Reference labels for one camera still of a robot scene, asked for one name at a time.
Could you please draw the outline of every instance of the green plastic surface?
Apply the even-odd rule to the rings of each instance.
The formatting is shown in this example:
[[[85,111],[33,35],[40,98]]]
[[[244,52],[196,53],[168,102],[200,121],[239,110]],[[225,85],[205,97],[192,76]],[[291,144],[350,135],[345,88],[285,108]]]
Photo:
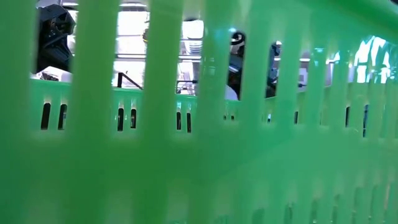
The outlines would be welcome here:
[[[396,42],[397,21],[379,22],[376,8],[369,14],[376,1],[340,2],[252,0],[237,9],[235,1],[206,0],[197,9],[205,38],[196,99],[175,94],[182,0],[150,2],[143,92],[110,85],[117,1],[79,2],[71,86],[29,81],[35,1],[4,1],[0,222],[396,223],[397,84],[380,83],[379,62],[369,83],[347,84],[347,73],[366,36]],[[242,100],[225,102],[237,10],[250,12],[241,13]],[[264,100],[266,49],[276,39],[283,42],[278,92]],[[312,54],[307,91],[297,94],[302,49]],[[324,88],[324,62],[336,50],[341,59]],[[49,125],[41,130],[46,103]],[[65,130],[58,130],[62,104]]]

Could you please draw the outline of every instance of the rectangular hole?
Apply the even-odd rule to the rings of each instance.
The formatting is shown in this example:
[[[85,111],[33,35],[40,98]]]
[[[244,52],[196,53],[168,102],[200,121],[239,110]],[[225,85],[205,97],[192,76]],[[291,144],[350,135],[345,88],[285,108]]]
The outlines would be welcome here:
[[[346,108],[346,128],[348,127],[349,124],[348,118],[349,118],[349,106],[347,106]]]
[[[263,208],[257,209],[252,215],[252,224],[264,223],[265,210]]]
[[[294,112],[294,124],[297,124],[298,121],[299,121],[299,112],[296,111]]]
[[[392,200],[390,197],[391,196],[391,194],[390,194],[391,187],[392,187],[391,184],[388,184],[386,187],[386,192],[385,192],[385,197],[384,197],[384,220],[386,220],[386,215],[387,215],[387,212],[389,211],[390,200]]]
[[[187,113],[187,132],[191,133],[191,113]]]
[[[228,77],[226,84],[227,88],[226,99],[240,100],[242,87],[242,70],[244,61],[244,48],[242,44],[246,36],[243,33],[235,32],[231,36],[232,49],[229,55]]]
[[[318,200],[314,199],[311,204],[310,223],[318,222]]]
[[[374,219],[374,209],[375,209],[374,204],[376,203],[375,201],[377,200],[377,199],[376,199],[377,190],[378,190],[378,186],[375,185],[375,186],[372,188],[371,206],[370,206],[370,208],[369,208],[369,223],[372,223],[372,219]]]
[[[361,201],[361,192],[362,189],[359,187],[355,188],[355,193],[354,193],[354,207],[353,207],[353,211],[351,212],[351,223],[356,223],[357,221],[357,212],[358,212],[358,207],[359,207],[359,203]]]
[[[366,128],[368,126],[368,111],[369,111],[369,105],[365,105],[364,107],[364,116],[363,116],[363,137],[366,137]]]
[[[279,60],[280,60],[280,46],[277,44],[277,42],[274,42],[273,44],[271,44],[269,48],[266,98],[276,96]]]
[[[340,202],[340,194],[335,195],[334,199],[334,205],[333,205],[333,210],[331,211],[331,222],[336,223],[337,222],[337,216],[338,216],[338,206]]]
[[[131,125],[130,128],[135,129],[137,123],[137,110],[131,109]]]
[[[322,116],[323,116],[323,114],[321,112],[320,117],[319,117],[319,125],[322,125],[322,119],[323,119]]]
[[[41,129],[47,130],[49,128],[51,104],[46,103],[43,105],[42,124]]]
[[[123,131],[124,109],[118,109],[118,131]]]
[[[229,223],[229,216],[228,215],[221,215],[218,216],[215,220],[214,220],[214,224],[227,224]]]
[[[293,220],[293,204],[288,204],[285,207],[284,224],[292,224]]]
[[[68,109],[67,105],[65,104],[61,105],[60,117],[58,119],[58,130],[64,130],[65,128],[65,121],[67,119],[67,109]]]
[[[181,130],[181,112],[177,112],[177,130]]]

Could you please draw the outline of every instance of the plastic bar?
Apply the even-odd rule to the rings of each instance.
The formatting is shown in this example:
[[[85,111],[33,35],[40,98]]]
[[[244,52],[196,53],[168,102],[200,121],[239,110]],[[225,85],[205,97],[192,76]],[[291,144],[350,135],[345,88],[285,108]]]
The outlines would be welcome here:
[[[141,179],[134,191],[133,223],[157,224],[166,223],[167,215],[167,187],[165,180]]]
[[[365,137],[372,140],[377,140],[381,133],[384,87],[385,84],[380,83],[379,77],[372,78],[369,84],[369,111]]]
[[[270,2],[253,1],[251,17],[246,32],[246,49],[242,77],[241,115],[244,126],[255,128],[261,123],[262,105],[266,96],[271,37],[269,35],[271,14]]]
[[[175,131],[175,82],[183,1],[153,0],[150,4],[140,133],[162,138]]]
[[[82,0],[79,4],[76,57],[65,129],[60,185],[65,203],[64,223],[103,223],[109,158],[111,78],[119,3]]]
[[[61,99],[60,95],[54,95],[51,100],[51,110],[50,110],[50,121],[49,121],[49,130],[57,130],[58,129],[58,121],[60,117],[61,111]]]
[[[118,9],[118,1],[113,0],[105,0],[101,4],[82,0],[79,4],[76,57],[72,68],[72,100],[67,129],[67,133],[73,138],[79,138],[75,133],[86,133],[85,139],[95,141],[105,137],[109,131],[107,118],[110,111],[104,108],[109,108],[111,104],[110,83],[113,76]]]
[[[28,78],[34,38],[35,1],[4,1],[0,14],[2,80],[0,82],[0,217],[2,223],[25,218],[24,200],[30,175],[24,159],[27,140]]]
[[[307,92],[304,99],[303,117],[307,126],[318,126],[321,119],[323,95],[325,91],[326,40],[327,29],[323,25],[323,11],[314,12],[310,19],[311,38],[313,40],[311,61],[308,68]]]
[[[386,181],[385,181],[385,175],[382,175],[382,180],[377,186],[375,197],[374,197],[374,205],[373,205],[373,217],[369,224],[376,224],[376,223],[382,223],[384,221],[384,212],[385,212],[385,202],[386,202]]]
[[[398,94],[397,83],[394,80],[388,79],[386,83],[386,107],[384,109],[384,115],[382,120],[382,138],[386,138],[388,142],[391,142],[395,138],[395,128],[397,120],[397,99]]]
[[[367,101],[368,85],[356,82],[357,76],[358,73],[355,72],[355,82],[351,84],[351,93],[349,96],[351,105],[349,108],[348,127],[354,129],[357,138],[361,138],[363,137],[364,107]]]
[[[253,181],[250,173],[253,170],[244,169],[239,171],[234,183],[233,195],[233,211],[232,224],[250,224],[252,223],[252,214],[254,212],[254,186],[256,181]]]
[[[334,198],[333,198],[333,181],[324,180],[324,192],[318,201],[317,221],[319,223],[329,223],[332,216]]]
[[[207,0],[204,5],[205,36],[196,122],[196,128],[201,133],[220,127],[223,119],[229,45],[232,36],[229,29],[234,3],[228,0]]]
[[[286,27],[284,52],[280,61],[280,72],[277,84],[275,113],[273,116],[277,126],[290,129],[294,123],[294,111],[297,102],[297,81],[301,54],[302,32],[299,16],[295,13],[288,15],[289,23]]]
[[[345,127],[349,51],[346,43],[340,46],[340,61],[335,63],[329,95],[328,125],[333,129]]]
[[[363,194],[359,198],[356,221],[357,223],[366,223],[369,222],[373,186],[368,182],[361,191]]]
[[[126,95],[123,98],[124,118],[123,118],[123,132],[131,133],[131,97]]]
[[[397,185],[396,183],[392,183],[389,186],[389,195],[387,202],[387,210],[386,210],[386,224],[396,223],[397,221]]]
[[[192,183],[188,203],[188,223],[211,224],[215,217],[215,186]]]
[[[347,176],[346,180],[346,188],[344,192],[340,195],[338,200],[338,208],[337,208],[337,223],[349,224],[351,223],[351,214],[354,207],[354,185],[353,181],[349,180]]]

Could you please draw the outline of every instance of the basket slot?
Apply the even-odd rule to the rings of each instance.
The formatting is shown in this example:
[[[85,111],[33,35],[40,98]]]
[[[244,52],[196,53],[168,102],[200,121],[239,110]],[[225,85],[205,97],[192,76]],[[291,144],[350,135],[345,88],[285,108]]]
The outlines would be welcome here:
[[[319,200],[317,199],[312,200],[309,223],[318,222],[318,209],[319,209]]]
[[[192,132],[192,116],[191,116],[191,112],[187,113],[187,132],[191,133]]]
[[[299,112],[294,112],[294,124],[299,123]]]
[[[137,110],[136,109],[131,109],[131,125],[130,128],[136,129],[137,127]]]
[[[384,84],[373,77],[369,84],[369,108],[366,124],[366,137],[378,139],[381,134],[382,114],[384,107]]]
[[[294,21],[300,20],[291,16],[284,39],[284,53],[280,60],[277,97],[274,119],[280,129],[289,130],[293,126],[294,111],[297,103],[297,80],[300,67],[302,32]]]
[[[371,203],[370,203],[370,207],[368,208],[368,212],[369,212],[369,223],[373,224],[376,223],[375,222],[375,208],[376,208],[376,195],[378,192],[378,186],[373,186],[372,191],[371,191]]]
[[[66,104],[62,104],[60,107],[60,114],[58,117],[58,130],[65,129],[65,123],[66,123],[66,119],[67,119],[67,110],[68,110],[68,106]]]
[[[45,103],[43,105],[42,124],[40,126],[42,130],[47,130],[49,128],[50,112],[51,112],[51,104]]]
[[[351,222],[358,223],[358,207],[359,203],[361,202],[361,194],[363,189],[361,187],[356,187],[354,192],[354,204],[353,210],[351,212]]]
[[[294,204],[293,203],[289,203],[285,207],[285,212],[284,212],[284,217],[283,217],[284,218],[284,223],[285,224],[293,224],[294,215],[295,215]]]
[[[118,109],[118,131],[123,131],[124,109]]]
[[[263,208],[257,209],[254,211],[252,216],[252,224],[261,224],[264,223],[264,216],[266,215],[266,211]]]
[[[223,116],[224,120],[234,121],[236,119],[238,108],[239,108],[239,106],[241,106],[237,103],[239,103],[239,102],[229,101],[226,103],[226,108],[225,108],[225,112],[224,112],[224,116]]]
[[[141,132],[164,136],[175,131],[172,118],[183,4],[181,0],[151,3]]]
[[[327,125],[333,129],[345,127],[346,99],[347,99],[347,80],[348,80],[348,46],[341,44],[340,61],[335,63],[333,80],[328,100]]]
[[[181,112],[177,112],[177,130],[181,131]]]
[[[340,194],[334,195],[333,197],[333,203],[332,203],[333,207],[331,209],[331,219],[330,219],[331,223],[337,222],[339,207],[340,207],[340,197],[341,197]]]

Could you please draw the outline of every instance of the fluorescent light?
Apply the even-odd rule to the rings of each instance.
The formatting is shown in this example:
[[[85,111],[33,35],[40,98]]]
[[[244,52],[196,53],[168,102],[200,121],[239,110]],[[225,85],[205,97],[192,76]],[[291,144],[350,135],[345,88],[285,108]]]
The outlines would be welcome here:
[[[139,4],[139,3],[123,3],[120,6],[122,7],[129,7],[129,6],[139,6],[139,7],[146,7],[144,4]]]
[[[78,6],[79,4],[73,3],[73,2],[65,2],[62,4],[62,6]]]
[[[118,58],[133,58],[133,59],[145,59],[146,55],[144,54],[118,54]]]
[[[232,67],[232,66],[229,66],[229,69],[232,71],[232,72],[234,72],[234,73],[237,73],[239,70],[238,69],[236,69],[236,68],[234,68],[234,67]]]
[[[280,58],[274,58],[274,61],[278,62],[280,61]],[[309,58],[300,58],[301,62],[309,62],[311,61]]]
[[[62,4],[63,6],[78,6],[79,4],[75,2],[65,2]],[[139,3],[123,3],[120,6],[122,7],[129,7],[129,6],[139,6],[139,7],[146,7],[144,4],[139,4]]]

